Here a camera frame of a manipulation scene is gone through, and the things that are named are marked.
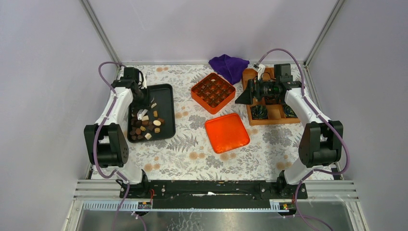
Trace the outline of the white handled metal tongs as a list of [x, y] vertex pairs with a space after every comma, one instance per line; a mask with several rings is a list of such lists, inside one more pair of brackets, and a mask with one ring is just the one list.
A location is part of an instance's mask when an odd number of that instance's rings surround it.
[[148, 110], [154, 108], [155, 106], [156, 106], [156, 102], [155, 102], [155, 99], [154, 99], [154, 97], [153, 97], [153, 98], [151, 99], [151, 101], [150, 101], [150, 106], [149, 106], [149, 107], [146, 107], [146, 108], [144, 108], [144, 109], [140, 109], [140, 110], [137, 112], [137, 119], [138, 119], [138, 120], [142, 120], [142, 118], [147, 114]]

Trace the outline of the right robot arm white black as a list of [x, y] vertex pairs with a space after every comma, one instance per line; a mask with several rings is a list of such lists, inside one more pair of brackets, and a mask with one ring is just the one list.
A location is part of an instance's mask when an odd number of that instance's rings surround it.
[[274, 65], [274, 79], [264, 80], [266, 67], [255, 63], [252, 68], [256, 76], [247, 81], [243, 93], [235, 100], [237, 104], [253, 104], [254, 100], [274, 97], [283, 105], [288, 105], [304, 126], [298, 147], [299, 157], [295, 163], [280, 175], [276, 192], [288, 198], [295, 192], [296, 184], [307, 179], [314, 171], [322, 171], [341, 158], [343, 125], [330, 120], [309, 99], [302, 77], [295, 81], [290, 64]]

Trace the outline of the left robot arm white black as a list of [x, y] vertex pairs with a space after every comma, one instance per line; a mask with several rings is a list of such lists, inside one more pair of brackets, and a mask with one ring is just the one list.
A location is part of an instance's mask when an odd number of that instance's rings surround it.
[[143, 181], [143, 171], [127, 167], [129, 147], [121, 123], [126, 116], [144, 116], [151, 105], [149, 90], [143, 73], [135, 67], [124, 66], [123, 75], [112, 83], [103, 78], [110, 89], [110, 97], [101, 116], [84, 128], [89, 161], [104, 179], [117, 177], [131, 184], [131, 192], [138, 198], [149, 193]]

